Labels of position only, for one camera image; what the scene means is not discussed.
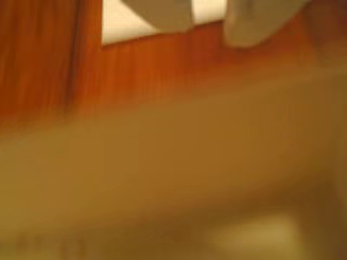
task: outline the white object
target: white object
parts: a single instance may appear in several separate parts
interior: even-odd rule
[[[194,24],[199,25],[224,19],[226,6],[227,0],[192,0]],[[104,0],[102,16],[102,43],[104,45],[160,33],[121,0]]]
[[[310,0],[228,0],[224,36],[234,47],[252,47],[281,29]]]

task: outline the beige surface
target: beige surface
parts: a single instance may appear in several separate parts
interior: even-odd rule
[[[347,89],[342,93],[342,97],[347,100]],[[347,223],[347,102],[344,104],[343,120],[338,150],[335,160],[336,189],[343,203],[344,218]]]
[[[299,222],[289,214],[273,214],[223,226],[210,234],[209,244],[229,256],[226,259],[311,259]]]
[[[1,236],[145,222],[329,174],[344,80],[314,73],[5,139]]]

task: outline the wooden panel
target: wooden panel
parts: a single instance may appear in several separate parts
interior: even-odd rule
[[[85,0],[80,10],[73,105],[82,113],[201,92],[199,82],[218,76],[263,79],[316,64],[302,15],[250,50],[227,48],[222,23],[102,48],[101,10],[101,0]]]
[[[0,125],[61,109],[77,0],[0,1]]]
[[[347,55],[347,1],[314,0],[304,10],[305,21],[321,64],[345,62]]]

